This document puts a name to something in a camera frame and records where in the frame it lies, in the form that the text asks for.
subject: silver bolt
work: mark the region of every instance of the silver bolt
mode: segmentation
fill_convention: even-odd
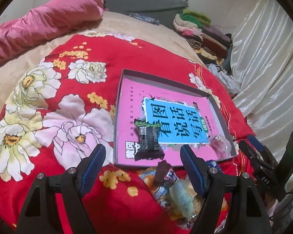
[[[248,173],[242,173],[242,177],[243,177],[243,178],[249,178],[250,175],[249,175]]]
[[[218,173],[218,169],[215,168],[215,167],[211,167],[211,168],[209,169],[209,171],[210,171],[211,173],[213,173],[213,174]]]
[[[67,171],[68,171],[69,174],[74,174],[76,172],[76,168],[75,167],[71,167]]]
[[[45,175],[43,173],[38,173],[37,178],[42,179]]]

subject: satin curtain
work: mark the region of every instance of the satin curtain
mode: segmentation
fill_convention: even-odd
[[[293,22],[276,0],[258,0],[233,35],[231,68],[235,105],[280,161],[293,131]]]

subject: pink book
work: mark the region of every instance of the pink book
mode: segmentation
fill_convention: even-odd
[[[219,108],[213,102],[209,94],[189,86],[124,70],[116,112],[115,164],[149,167],[166,160],[172,166],[182,166],[180,147],[184,144],[190,145],[196,156],[206,161],[220,160],[209,146],[209,137],[222,135],[232,146],[233,143]],[[140,148],[135,119],[162,124],[158,134],[162,158],[135,160]],[[233,147],[229,158],[235,155]]]

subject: red blanket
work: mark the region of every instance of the red blanket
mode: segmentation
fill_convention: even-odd
[[[0,116],[0,216],[17,223],[27,191],[40,172],[61,174],[88,156],[97,143],[112,159],[113,120],[122,70],[132,69],[200,88],[214,95],[235,143],[253,134],[214,75],[193,61],[124,35],[86,32],[57,47],[29,70]],[[240,152],[221,164],[224,173],[252,173]],[[179,177],[185,171],[178,171]],[[57,196],[65,233],[71,233]],[[155,202],[136,172],[103,167],[83,203],[104,233],[188,233]],[[226,217],[221,212],[218,224]]]

